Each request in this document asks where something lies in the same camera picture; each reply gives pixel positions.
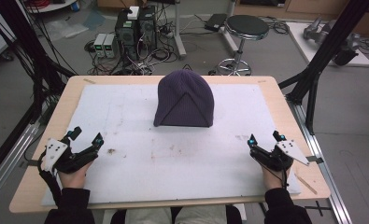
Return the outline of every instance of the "gray floor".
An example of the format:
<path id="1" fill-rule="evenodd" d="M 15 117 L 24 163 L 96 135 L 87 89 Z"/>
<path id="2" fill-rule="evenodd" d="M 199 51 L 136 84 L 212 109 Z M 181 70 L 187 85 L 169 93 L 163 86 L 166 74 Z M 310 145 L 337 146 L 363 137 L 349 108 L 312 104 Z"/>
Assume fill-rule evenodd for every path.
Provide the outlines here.
<path id="1" fill-rule="evenodd" d="M 114 16 L 115 12 L 103 12 Z M 70 24 L 92 23 L 89 31 L 69 39 L 53 41 L 53 45 L 77 71 L 86 75 L 92 59 L 84 51 L 85 44 L 98 33 L 114 31 L 115 21 L 101 19 L 92 7 L 84 5 L 80 12 L 62 9 L 45 13 L 45 21 L 61 19 Z M 187 24 L 195 18 L 183 20 Z M 193 22 L 191 27 L 202 26 Z M 187 29 L 186 32 L 204 32 Z M 173 63 L 155 65 L 153 75 L 167 75 L 188 64 L 193 71 L 206 75 L 221 60 L 231 57 L 220 35 L 183 35 L 187 57 Z M 45 38 L 40 38 L 49 56 Z M 292 77 L 306 67 L 306 60 L 289 35 L 273 31 L 264 40 L 247 41 L 243 59 L 253 70 L 253 76 L 272 76 L 277 82 Z M 283 90 L 290 92 L 292 87 Z M 32 81 L 16 60 L 0 59 L 0 146 L 32 103 Z M 353 223 L 369 223 L 369 67 L 328 66 L 319 81 L 314 121 L 315 133 Z M 46 214 L 12 214 L 9 203 L 19 185 L 24 169 L 17 165 L 0 190 L 0 223 L 42 223 Z M 316 206 L 315 201 L 296 202 L 302 206 Z M 319 201 L 328 207 L 327 201 Z M 247 204 L 248 223 L 262 223 L 259 205 Z M 101 223 L 102 211 L 94 211 Z M 314 223 L 335 223 L 331 211 L 308 210 Z"/>

